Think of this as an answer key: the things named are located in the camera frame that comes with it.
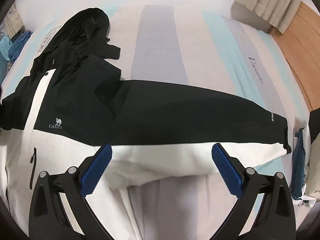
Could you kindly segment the blue clothes pile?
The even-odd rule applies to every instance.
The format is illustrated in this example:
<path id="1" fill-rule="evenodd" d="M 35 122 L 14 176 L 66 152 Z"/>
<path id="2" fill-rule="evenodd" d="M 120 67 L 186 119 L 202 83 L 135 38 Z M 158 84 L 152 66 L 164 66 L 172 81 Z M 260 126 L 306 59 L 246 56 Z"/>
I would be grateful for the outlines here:
<path id="1" fill-rule="evenodd" d="M 9 49 L 9 61 L 14 63 L 17 58 L 19 57 L 23 47 L 28 42 L 29 38 L 32 35 L 32 31 L 27 30 L 22 35 L 20 35 L 15 42 L 12 44 L 11 48 Z"/>

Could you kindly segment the teal garment at bedside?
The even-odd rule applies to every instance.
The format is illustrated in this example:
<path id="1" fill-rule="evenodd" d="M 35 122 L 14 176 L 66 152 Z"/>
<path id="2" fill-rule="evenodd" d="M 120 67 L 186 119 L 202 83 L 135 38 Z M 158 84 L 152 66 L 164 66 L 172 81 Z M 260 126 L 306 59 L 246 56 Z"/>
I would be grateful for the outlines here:
<path id="1" fill-rule="evenodd" d="M 296 134 L 297 143 L 292 155 L 291 194 L 294 200 L 300 200 L 304 183 L 305 150 L 303 144 L 303 129 Z"/>

